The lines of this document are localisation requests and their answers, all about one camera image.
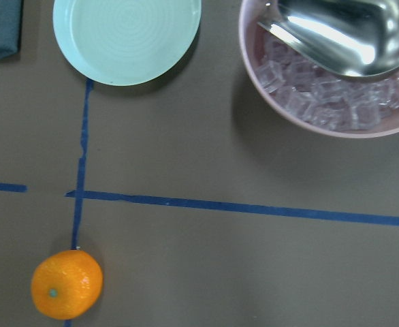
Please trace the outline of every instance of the dark gray cloth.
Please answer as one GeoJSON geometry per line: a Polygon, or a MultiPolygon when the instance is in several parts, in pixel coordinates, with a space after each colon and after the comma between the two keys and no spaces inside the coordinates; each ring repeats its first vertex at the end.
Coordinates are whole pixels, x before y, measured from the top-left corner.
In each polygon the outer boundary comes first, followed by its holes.
{"type": "Polygon", "coordinates": [[[0,0],[0,59],[19,51],[22,0],[0,0]]]}

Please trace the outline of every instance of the blue tape line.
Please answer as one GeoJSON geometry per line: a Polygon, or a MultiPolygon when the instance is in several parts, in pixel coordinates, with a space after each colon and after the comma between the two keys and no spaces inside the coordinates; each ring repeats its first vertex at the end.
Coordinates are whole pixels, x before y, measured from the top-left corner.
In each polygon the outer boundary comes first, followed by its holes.
{"type": "MultiPolygon", "coordinates": [[[[65,194],[74,197],[76,191],[65,194]]],[[[399,226],[399,217],[383,215],[367,215],[359,213],[342,213],[336,211],[321,211],[300,208],[285,208],[279,206],[260,206],[256,204],[240,204],[232,202],[215,202],[205,200],[190,200],[180,198],[161,198],[158,196],[131,196],[128,194],[85,191],[84,197],[92,200],[127,201],[138,204],[155,204],[158,206],[178,206],[183,208],[198,208],[218,211],[233,211],[237,213],[254,213],[258,215],[274,215],[320,219],[328,221],[344,221],[352,223],[371,223],[376,225],[399,226]]]]}
{"type": "Polygon", "coordinates": [[[20,184],[0,183],[0,191],[25,193],[27,192],[27,186],[20,184]]]}
{"type": "Polygon", "coordinates": [[[78,173],[77,173],[77,189],[75,192],[76,203],[74,207],[74,224],[72,228],[71,249],[76,249],[78,246],[78,229],[82,220],[82,208],[84,198],[84,180],[86,176],[86,156],[88,150],[89,138],[89,94],[93,90],[93,80],[88,78],[86,80],[86,92],[84,94],[83,105],[83,119],[82,119],[82,134],[80,137],[80,145],[82,147],[82,156],[78,160],[78,173]]]}

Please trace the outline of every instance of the plate rim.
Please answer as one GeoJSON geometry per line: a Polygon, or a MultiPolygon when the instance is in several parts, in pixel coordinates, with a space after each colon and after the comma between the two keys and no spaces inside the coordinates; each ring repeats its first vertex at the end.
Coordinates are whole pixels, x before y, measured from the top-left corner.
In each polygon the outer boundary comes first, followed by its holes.
{"type": "Polygon", "coordinates": [[[62,55],[66,58],[68,63],[78,72],[80,72],[82,75],[86,76],[87,78],[90,78],[94,80],[95,82],[100,82],[102,84],[107,84],[107,85],[112,85],[112,86],[132,86],[132,85],[137,85],[137,84],[143,84],[145,82],[149,82],[151,80],[154,80],[158,78],[161,75],[164,75],[166,72],[171,70],[177,62],[179,62],[186,54],[188,49],[191,47],[195,36],[198,33],[199,27],[200,27],[200,22],[202,18],[202,0],[183,0],[183,1],[190,1],[195,8],[197,8],[196,12],[192,12],[192,23],[190,27],[192,28],[191,35],[186,37],[186,41],[183,42],[183,46],[181,46],[182,50],[180,51],[180,54],[175,56],[176,58],[171,62],[169,65],[162,65],[163,69],[160,69],[156,74],[150,74],[150,76],[144,77],[140,81],[135,80],[133,81],[128,81],[128,79],[125,79],[124,81],[112,81],[110,78],[104,79],[104,78],[98,78],[94,76],[92,73],[92,69],[95,70],[95,72],[100,72],[101,70],[96,69],[92,65],[89,65],[89,70],[84,69],[82,66],[78,65],[77,60],[74,57],[77,58],[83,58],[83,56],[80,54],[79,49],[77,48],[77,45],[74,41],[74,37],[72,36],[71,32],[71,24],[65,24],[65,22],[71,22],[73,18],[71,18],[72,15],[72,10],[69,10],[69,8],[73,8],[75,6],[75,3],[80,0],[54,0],[54,5],[53,5],[53,11],[52,11],[52,26],[54,29],[54,36],[57,41],[57,45],[60,48],[62,55]],[[68,44],[73,44],[74,50],[68,50],[67,48],[70,48],[68,44]]]}

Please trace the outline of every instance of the mandarin orange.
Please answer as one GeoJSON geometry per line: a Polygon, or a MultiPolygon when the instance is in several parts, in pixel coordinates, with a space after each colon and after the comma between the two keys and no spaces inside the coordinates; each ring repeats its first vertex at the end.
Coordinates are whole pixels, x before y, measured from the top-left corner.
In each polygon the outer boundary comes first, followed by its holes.
{"type": "Polygon", "coordinates": [[[33,273],[31,295],[48,317],[69,320],[87,311],[101,294],[101,267],[82,250],[67,250],[43,261],[33,273]]]}

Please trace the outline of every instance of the bowl rim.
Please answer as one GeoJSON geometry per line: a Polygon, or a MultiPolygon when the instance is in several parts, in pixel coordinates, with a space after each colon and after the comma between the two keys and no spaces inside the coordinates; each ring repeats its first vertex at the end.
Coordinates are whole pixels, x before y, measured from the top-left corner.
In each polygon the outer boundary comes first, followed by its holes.
{"type": "Polygon", "coordinates": [[[240,11],[239,11],[239,18],[238,18],[238,39],[239,39],[239,47],[240,47],[240,52],[242,54],[242,59],[244,62],[245,70],[249,75],[249,78],[251,79],[251,82],[254,84],[254,87],[257,89],[257,92],[261,95],[261,97],[266,101],[267,104],[269,104],[272,109],[274,109],[277,113],[279,113],[281,116],[286,118],[288,121],[291,121],[295,125],[302,127],[304,129],[307,129],[309,131],[313,131],[318,134],[323,134],[327,136],[334,136],[337,138],[353,138],[353,139],[364,139],[364,138],[379,138],[381,136],[388,136],[392,134],[399,133],[399,127],[395,127],[392,129],[387,129],[385,131],[376,131],[376,132],[354,132],[350,131],[349,133],[346,132],[341,132],[341,131],[330,131],[328,129],[323,129],[314,125],[311,125],[310,123],[307,123],[306,121],[303,121],[302,119],[299,119],[298,117],[290,114],[288,111],[286,111],[280,104],[278,104],[274,99],[270,96],[269,93],[267,93],[263,87],[261,87],[260,82],[258,81],[255,73],[253,66],[251,65],[251,62],[249,60],[248,56],[248,51],[246,49],[246,29],[245,27],[249,24],[247,22],[247,17],[246,17],[246,7],[247,5],[255,0],[242,0],[242,4],[240,6],[240,11]]]}

